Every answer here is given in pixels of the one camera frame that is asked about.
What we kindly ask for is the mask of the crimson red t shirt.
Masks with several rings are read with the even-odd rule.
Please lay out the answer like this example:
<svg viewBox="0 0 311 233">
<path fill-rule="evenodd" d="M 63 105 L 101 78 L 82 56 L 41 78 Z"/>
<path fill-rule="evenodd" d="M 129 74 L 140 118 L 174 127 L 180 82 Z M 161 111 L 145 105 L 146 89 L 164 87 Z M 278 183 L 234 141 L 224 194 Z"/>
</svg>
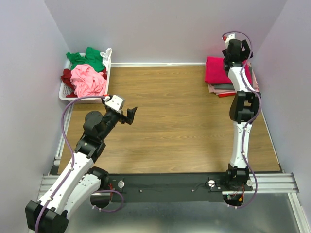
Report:
<svg viewBox="0 0 311 233">
<path fill-rule="evenodd" d="M 228 72 L 224 70 L 223 58 L 207 57 L 205 82 L 208 84 L 232 84 L 230 78 L 244 84 L 241 78 L 242 66 L 231 67 Z"/>
</svg>

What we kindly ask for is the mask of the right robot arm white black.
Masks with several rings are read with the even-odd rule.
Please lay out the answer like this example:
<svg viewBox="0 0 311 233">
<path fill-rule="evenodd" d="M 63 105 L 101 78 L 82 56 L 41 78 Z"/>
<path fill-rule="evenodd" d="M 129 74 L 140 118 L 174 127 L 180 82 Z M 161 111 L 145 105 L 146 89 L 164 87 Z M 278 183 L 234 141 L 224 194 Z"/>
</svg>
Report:
<svg viewBox="0 0 311 233">
<path fill-rule="evenodd" d="M 249 137 L 261 111 L 261 94 L 252 87 L 245 72 L 247 60 L 252 56 L 247 41 L 236 39 L 234 34 L 224 36 L 223 40 L 223 67 L 233 84 L 235 96 L 229 110 L 234 125 L 233 151 L 222 183 L 229 190 L 237 190 L 249 180 Z"/>
</svg>

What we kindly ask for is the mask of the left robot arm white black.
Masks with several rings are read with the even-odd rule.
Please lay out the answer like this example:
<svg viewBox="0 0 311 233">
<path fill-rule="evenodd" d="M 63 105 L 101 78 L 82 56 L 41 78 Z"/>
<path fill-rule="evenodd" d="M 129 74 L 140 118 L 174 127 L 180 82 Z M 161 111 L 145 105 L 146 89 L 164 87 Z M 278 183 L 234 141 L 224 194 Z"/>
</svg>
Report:
<svg viewBox="0 0 311 233">
<path fill-rule="evenodd" d="M 71 159 L 49 190 L 38 200 L 30 201 L 25 208 L 28 228 L 36 233 L 63 233 L 70 217 L 94 192 L 120 193 L 108 188 L 108 173 L 94 163 L 102 154 L 104 139 L 120 122 L 131 125 L 137 108 L 106 113 L 89 112 L 83 125 L 84 133 L 78 141 Z"/>
</svg>

